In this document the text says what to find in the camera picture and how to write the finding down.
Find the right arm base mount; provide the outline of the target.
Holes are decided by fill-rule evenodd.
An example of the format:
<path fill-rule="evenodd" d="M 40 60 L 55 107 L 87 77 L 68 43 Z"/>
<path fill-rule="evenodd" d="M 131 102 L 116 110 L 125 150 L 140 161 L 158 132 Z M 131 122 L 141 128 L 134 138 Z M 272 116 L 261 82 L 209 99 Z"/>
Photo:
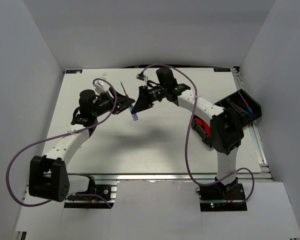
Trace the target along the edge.
<path fill-rule="evenodd" d="M 204 212 L 246 212 L 247 204 L 243 185 L 239 183 L 235 188 L 223 195 L 217 186 L 198 186 L 195 192 L 199 196 L 200 211 Z"/>

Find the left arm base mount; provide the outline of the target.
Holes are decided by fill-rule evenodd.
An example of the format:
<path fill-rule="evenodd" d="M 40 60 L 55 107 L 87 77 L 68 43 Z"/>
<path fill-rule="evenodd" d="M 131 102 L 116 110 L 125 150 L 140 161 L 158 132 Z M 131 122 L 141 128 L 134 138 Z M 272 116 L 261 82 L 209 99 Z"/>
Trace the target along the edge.
<path fill-rule="evenodd" d="M 97 184 L 93 190 L 69 195 L 65 209 L 106 209 L 109 210 L 115 202 L 116 184 Z"/>

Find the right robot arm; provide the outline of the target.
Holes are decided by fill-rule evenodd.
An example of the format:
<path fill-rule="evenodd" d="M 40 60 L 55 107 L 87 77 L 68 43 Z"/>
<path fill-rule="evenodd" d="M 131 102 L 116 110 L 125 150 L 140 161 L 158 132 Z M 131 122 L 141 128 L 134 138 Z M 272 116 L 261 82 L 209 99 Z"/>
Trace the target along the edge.
<path fill-rule="evenodd" d="M 190 120 L 195 117 L 207 125 L 207 134 L 211 146 L 217 152 L 216 195 L 226 200 L 234 193 L 238 183 L 236 158 L 241 140 L 244 137 L 239 113 L 233 108 L 224 108 L 209 102 L 198 95 L 196 85 L 178 83 L 173 74 L 174 68 L 160 65 L 156 70 L 158 82 L 155 83 L 141 71 L 136 78 L 144 82 L 139 87 L 139 96 L 132 113 L 136 114 L 153 107 L 154 102 L 166 99 L 176 106 L 191 112 Z"/>

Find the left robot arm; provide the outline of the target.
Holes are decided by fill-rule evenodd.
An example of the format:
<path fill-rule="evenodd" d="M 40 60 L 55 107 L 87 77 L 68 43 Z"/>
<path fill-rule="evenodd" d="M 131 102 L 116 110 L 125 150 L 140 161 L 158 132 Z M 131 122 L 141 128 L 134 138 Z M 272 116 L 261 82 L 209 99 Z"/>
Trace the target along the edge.
<path fill-rule="evenodd" d="M 117 100 L 118 93 L 112 87 L 103 93 L 87 89 L 79 94 L 79 106 L 73 112 L 67 136 L 43 156 L 34 156 L 30 161 L 30 196 L 56 202 L 63 202 L 69 195 L 80 195 L 86 200 L 95 196 L 93 177 L 68 175 L 67 166 L 95 131 L 98 117 L 115 111 Z"/>

